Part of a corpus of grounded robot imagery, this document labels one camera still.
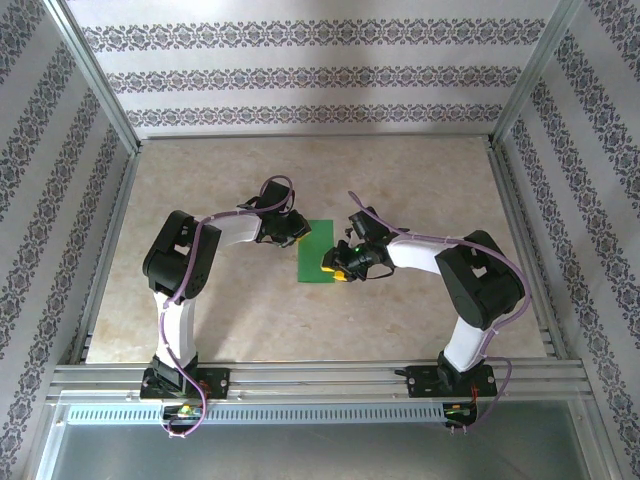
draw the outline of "green block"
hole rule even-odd
[[[333,273],[323,272],[322,258],[333,248],[333,220],[309,220],[311,233],[298,242],[298,282],[334,283]]]

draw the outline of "patterned wallpaper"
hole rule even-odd
[[[565,343],[640,478],[640,17],[586,1],[505,143]]]
[[[0,479],[21,478],[128,155],[39,0],[0,0]]]
[[[557,0],[69,0],[141,138],[490,133]]]

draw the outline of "cable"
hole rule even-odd
[[[352,192],[351,190],[349,190],[349,196],[353,199],[353,201],[356,203],[356,205],[358,205],[360,210],[362,210],[364,213],[369,215],[376,222],[378,222],[381,225],[384,225],[385,227],[387,227],[390,231],[392,231],[394,233],[397,233],[398,236],[409,237],[412,240],[420,240],[420,241],[428,242],[428,243],[439,243],[439,244],[444,244],[444,245],[448,245],[448,244],[462,245],[462,246],[469,247],[469,248],[475,248],[476,250],[479,250],[479,251],[481,251],[483,253],[486,253],[487,255],[490,255],[493,258],[496,258],[497,260],[499,260],[502,263],[504,263],[507,267],[509,267],[513,271],[513,273],[516,274],[516,276],[518,277],[518,279],[522,283],[522,286],[524,288],[524,302],[522,303],[520,308],[515,313],[513,313],[511,316],[505,318],[504,320],[496,322],[494,327],[489,331],[489,333],[485,337],[484,341],[480,345],[480,349],[479,349],[478,355],[481,356],[482,358],[484,358],[485,360],[489,360],[489,361],[497,360],[497,361],[506,362],[506,364],[507,364],[507,375],[505,376],[504,381],[502,382],[502,385],[500,386],[500,389],[498,390],[497,395],[493,398],[493,400],[489,404],[489,407],[487,408],[487,410],[482,414],[482,417],[480,417],[478,420],[476,420],[475,423],[473,424],[473,426],[475,428],[475,426],[478,425],[478,423],[484,422],[487,419],[487,417],[491,414],[491,412],[493,411],[495,405],[498,403],[498,400],[500,399],[500,397],[504,393],[505,389],[507,388],[507,384],[509,383],[509,380],[511,378],[511,371],[513,370],[513,365],[511,364],[511,361],[509,361],[509,359],[507,359],[505,357],[488,357],[487,354],[486,354],[486,351],[487,351],[487,347],[489,346],[489,343],[491,342],[493,337],[495,337],[497,335],[498,330],[500,328],[504,327],[505,325],[509,325],[510,323],[512,323],[515,320],[517,320],[518,318],[520,318],[522,316],[522,314],[524,314],[524,312],[527,310],[527,308],[529,308],[529,305],[531,304],[531,286],[529,285],[529,281],[527,280],[527,277],[524,276],[524,273],[522,273],[522,270],[520,270],[515,263],[513,263],[511,260],[509,260],[504,255],[501,255],[500,253],[496,252],[495,250],[491,250],[490,248],[487,248],[484,245],[479,245],[477,243],[469,242],[467,240],[463,240],[463,239],[459,239],[459,238],[450,238],[450,237],[444,238],[444,237],[435,237],[435,236],[431,236],[431,235],[418,235],[418,234],[415,234],[415,233],[410,233],[410,232],[406,232],[406,231],[400,230],[399,228],[394,227],[390,223],[382,220],[375,213],[373,213],[370,210],[368,210],[362,204],[362,202],[360,201],[358,196],[354,192]]]
[[[191,426],[191,428],[187,429],[182,433],[175,433],[175,431],[172,429],[173,420],[169,421],[169,423],[166,426],[165,425],[162,426],[169,433],[170,437],[185,438],[187,435],[192,434],[198,429],[198,427],[202,424],[205,417],[207,416],[207,395],[204,392],[204,389],[200,386],[200,384],[180,366],[180,362],[178,361],[178,358],[173,353],[173,350],[171,350],[171,345],[169,345],[169,341],[167,340],[167,334],[164,331],[165,313],[167,312],[167,309],[172,303],[176,303],[176,301],[182,296],[185,289],[187,288],[187,284],[189,283],[189,279],[191,278],[191,274],[193,273],[193,267],[195,265],[196,258],[198,256],[198,244],[200,243],[200,232],[202,231],[202,227],[207,223],[209,223],[211,220],[215,220],[217,218],[232,217],[235,215],[257,215],[260,213],[277,210],[283,205],[286,205],[293,196],[293,182],[289,177],[285,175],[274,175],[272,177],[269,177],[267,180],[265,180],[265,182],[262,184],[262,187],[260,187],[260,195],[264,193],[265,189],[267,188],[267,185],[271,180],[276,180],[278,178],[287,182],[289,186],[289,192],[287,193],[287,196],[282,201],[276,203],[275,205],[272,205],[266,208],[253,208],[248,210],[233,210],[229,212],[216,213],[215,215],[202,219],[198,223],[195,234],[193,236],[193,243],[191,245],[192,253],[191,253],[191,256],[189,257],[189,264],[187,266],[187,271],[184,274],[184,278],[182,279],[182,283],[180,284],[178,289],[175,291],[173,296],[171,298],[168,298],[162,305],[163,310],[160,313],[160,318],[158,319],[158,332],[160,333],[160,338],[162,339],[162,343],[164,344],[164,347],[167,349],[167,353],[169,354],[169,357],[171,357],[171,360],[173,361],[176,367],[176,370],[178,370],[178,372],[180,372],[180,374],[184,378],[186,378],[191,385],[193,385],[193,387],[196,389],[196,391],[200,395],[200,399],[202,400],[202,414],[200,415],[196,423]]]

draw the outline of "vent grille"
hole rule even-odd
[[[76,425],[157,424],[159,405],[75,405],[68,422]],[[446,421],[442,404],[411,405],[224,405],[209,407],[205,423],[217,425],[300,425],[338,423],[425,423]]]

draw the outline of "beige floor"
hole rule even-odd
[[[516,258],[482,141],[342,137],[153,141],[144,147],[88,361],[147,362],[156,311],[142,260],[174,209],[206,215],[289,175],[296,208],[333,219],[336,240],[357,207],[352,189],[383,218],[421,233],[491,233]],[[385,360],[435,358],[456,313],[442,280],[416,270],[352,284],[297,283],[297,250],[240,244],[217,252],[198,297],[200,359]],[[533,312],[490,353],[544,356]]]

